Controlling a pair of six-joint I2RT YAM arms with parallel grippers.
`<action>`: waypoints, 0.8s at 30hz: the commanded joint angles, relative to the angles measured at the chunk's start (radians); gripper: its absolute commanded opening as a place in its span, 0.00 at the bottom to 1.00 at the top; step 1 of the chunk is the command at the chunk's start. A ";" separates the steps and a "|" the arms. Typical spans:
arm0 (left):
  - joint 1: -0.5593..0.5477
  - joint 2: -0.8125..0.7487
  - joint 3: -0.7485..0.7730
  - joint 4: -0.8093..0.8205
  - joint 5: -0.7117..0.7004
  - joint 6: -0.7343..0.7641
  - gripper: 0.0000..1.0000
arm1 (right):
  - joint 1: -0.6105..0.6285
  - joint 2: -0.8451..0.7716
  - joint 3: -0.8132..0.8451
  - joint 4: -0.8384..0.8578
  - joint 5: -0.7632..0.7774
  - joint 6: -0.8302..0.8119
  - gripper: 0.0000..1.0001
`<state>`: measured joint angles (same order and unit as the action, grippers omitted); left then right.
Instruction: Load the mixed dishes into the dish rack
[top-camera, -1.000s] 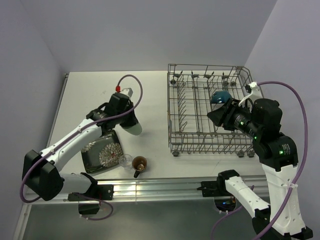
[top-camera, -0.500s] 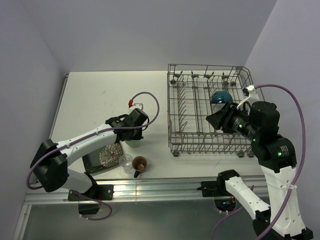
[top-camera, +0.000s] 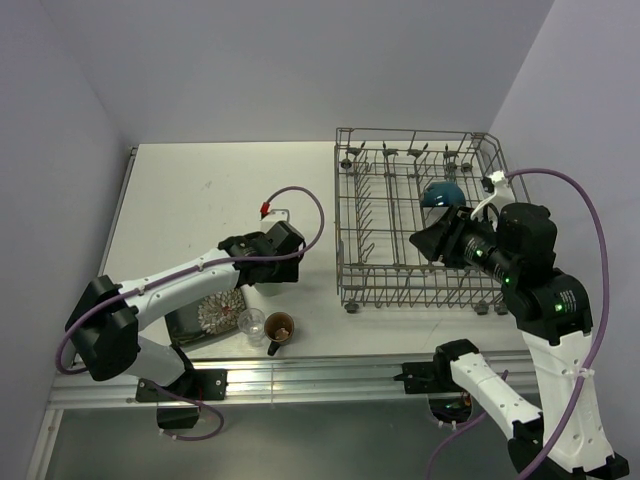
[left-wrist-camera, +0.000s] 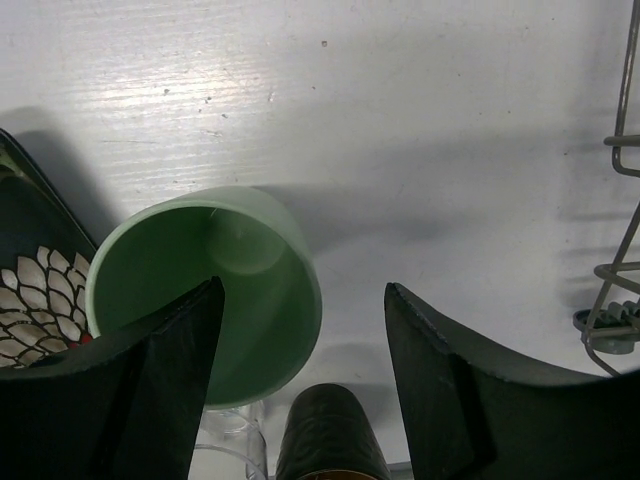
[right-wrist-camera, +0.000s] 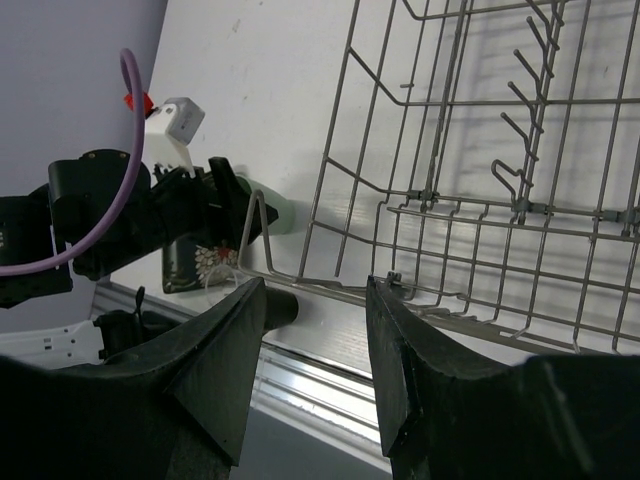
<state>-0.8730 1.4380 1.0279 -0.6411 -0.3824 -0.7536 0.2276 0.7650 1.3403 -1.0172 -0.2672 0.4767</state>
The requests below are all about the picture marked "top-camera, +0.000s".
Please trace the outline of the light green cup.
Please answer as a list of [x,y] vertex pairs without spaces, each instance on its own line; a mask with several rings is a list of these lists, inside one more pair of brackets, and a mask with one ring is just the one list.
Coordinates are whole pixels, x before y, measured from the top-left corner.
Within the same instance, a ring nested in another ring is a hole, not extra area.
[[278,283],[262,283],[254,286],[255,290],[262,296],[273,297],[280,295],[283,292],[284,287]]

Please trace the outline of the blue bowl with tan interior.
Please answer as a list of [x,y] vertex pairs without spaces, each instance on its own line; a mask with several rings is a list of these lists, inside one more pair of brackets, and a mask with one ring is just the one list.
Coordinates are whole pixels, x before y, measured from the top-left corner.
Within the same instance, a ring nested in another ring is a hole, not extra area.
[[422,208],[465,206],[466,197],[462,189],[451,181],[431,182],[423,191],[420,206]]

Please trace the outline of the dark brown mug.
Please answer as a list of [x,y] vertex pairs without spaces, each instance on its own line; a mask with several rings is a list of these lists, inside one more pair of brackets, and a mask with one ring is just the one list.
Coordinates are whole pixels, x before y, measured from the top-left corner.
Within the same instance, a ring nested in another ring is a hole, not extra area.
[[294,319],[285,312],[275,312],[264,323],[264,334],[269,341],[267,355],[272,357],[284,345],[289,343],[295,332]]

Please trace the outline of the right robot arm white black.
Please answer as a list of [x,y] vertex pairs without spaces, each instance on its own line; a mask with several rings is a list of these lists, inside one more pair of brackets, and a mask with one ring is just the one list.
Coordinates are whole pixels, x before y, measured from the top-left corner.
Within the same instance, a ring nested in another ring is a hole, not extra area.
[[542,405],[521,399],[490,372],[469,340],[439,346],[433,378],[443,389],[469,392],[500,426],[523,479],[620,479],[628,461],[606,438],[594,379],[585,362],[593,345],[588,294],[556,268],[556,225],[543,206],[510,203],[495,225],[451,206],[410,242],[448,268],[473,266],[501,286],[533,360]]

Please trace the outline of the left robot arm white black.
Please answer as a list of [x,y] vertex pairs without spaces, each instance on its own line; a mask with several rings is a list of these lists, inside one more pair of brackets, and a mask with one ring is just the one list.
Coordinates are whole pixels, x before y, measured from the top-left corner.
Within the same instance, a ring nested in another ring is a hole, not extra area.
[[286,221],[267,232],[232,236],[198,258],[159,274],[117,283],[89,282],[65,326],[66,336],[97,382],[122,374],[153,382],[172,399],[195,386],[182,350],[141,337],[167,314],[214,293],[255,284],[295,283],[306,242]]

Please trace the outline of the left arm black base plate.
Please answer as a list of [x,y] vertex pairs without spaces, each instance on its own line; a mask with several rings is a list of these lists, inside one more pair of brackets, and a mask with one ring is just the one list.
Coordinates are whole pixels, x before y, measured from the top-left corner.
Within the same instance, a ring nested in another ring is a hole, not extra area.
[[164,430],[188,430],[200,419],[203,408],[193,401],[222,401],[225,399],[227,371],[225,369],[196,369],[187,371],[173,384],[164,387],[169,395],[147,379],[140,379],[135,394],[137,403],[167,403],[176,401],[175,396],[188,399],[187,407],[156,408],[156,421]]

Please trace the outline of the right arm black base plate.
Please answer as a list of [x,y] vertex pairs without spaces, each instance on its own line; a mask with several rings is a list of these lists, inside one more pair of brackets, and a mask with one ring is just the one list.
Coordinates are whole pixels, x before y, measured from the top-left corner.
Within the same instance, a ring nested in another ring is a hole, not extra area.
[[393,380],[403,385],[406,395],[426,395],[436,421],[452,425],[471,418],[471,395],[444,378],[433,361],[405,362]]

